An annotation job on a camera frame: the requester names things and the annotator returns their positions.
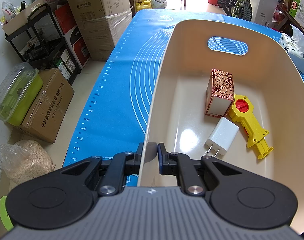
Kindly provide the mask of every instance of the white phone charger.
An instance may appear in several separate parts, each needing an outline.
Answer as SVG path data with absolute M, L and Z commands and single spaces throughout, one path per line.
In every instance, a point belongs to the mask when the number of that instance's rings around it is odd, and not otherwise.
M 225 117 L 221 117 L 210 137 L 205 142 L 210 148 L 204 155 L 207 155 L 211 149 L 216 151 L 214 157 L 216 157 L 218 153 L 222 155 L 226 154 L 238 130 L 239 127 L 237 125 Z

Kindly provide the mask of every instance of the red white box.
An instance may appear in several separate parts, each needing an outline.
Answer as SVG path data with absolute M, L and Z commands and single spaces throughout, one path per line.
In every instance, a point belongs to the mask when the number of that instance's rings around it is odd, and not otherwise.
M 234 102 L 233 76 L 231 73 L 212 69 L 205 102 L 206 115 L 214 117 L 227 115 Z
M 69 4 L 65 4 L 55 11 L 58 23 L 63 31 L 65 40 L 74 54 L 74 57 L 80 68 L 84 68 L 85 64 L 90 59 L 90 53 L 82 38 L 81 32 L 76 25 L 74 16 L 72 14 Z

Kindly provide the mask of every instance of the green box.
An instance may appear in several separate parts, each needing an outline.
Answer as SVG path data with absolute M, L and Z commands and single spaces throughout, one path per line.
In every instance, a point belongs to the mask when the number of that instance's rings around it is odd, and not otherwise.
M 289 14 L 304 29 L 304 0 L 293 0 Z

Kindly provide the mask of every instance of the white plastic basket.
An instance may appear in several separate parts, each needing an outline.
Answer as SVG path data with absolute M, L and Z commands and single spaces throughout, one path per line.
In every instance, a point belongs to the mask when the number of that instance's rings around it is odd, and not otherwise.
M 211 50 L 208 40 L 213 36 L 245 42 L 248 51 L 240 56 Z M 148 142 L 164 142 L 168 152 L 192 159 L 207 150 L 205 141 L 219 121 L 204 115 L 213 68 L 233 74 L 235 94 L 250 99 L 260 125 L 270 131 L 265 139 L 274 147 L 258 160 L 256 148 L 246 148 L 244 128 L 235 123 L 240 130 L 218 158 L 288 186 L 299 200 L 291 226 L 304 232 L 304 83 L 276 41 L 236 25 L 186 20 L 175 26 L 151 103 L 138 186 L 176 185 L 175 177 L 159 175 L 158 159 L 146 151 Z

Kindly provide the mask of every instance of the tissue box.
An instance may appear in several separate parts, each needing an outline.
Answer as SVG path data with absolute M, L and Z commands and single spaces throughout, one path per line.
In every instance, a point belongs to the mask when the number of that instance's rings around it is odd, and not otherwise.
M 304 73 L 304 54 L 301 55 L 295 41 L 289 35 L 282 33 L 279 44 L 285 49 L 296 68 Z

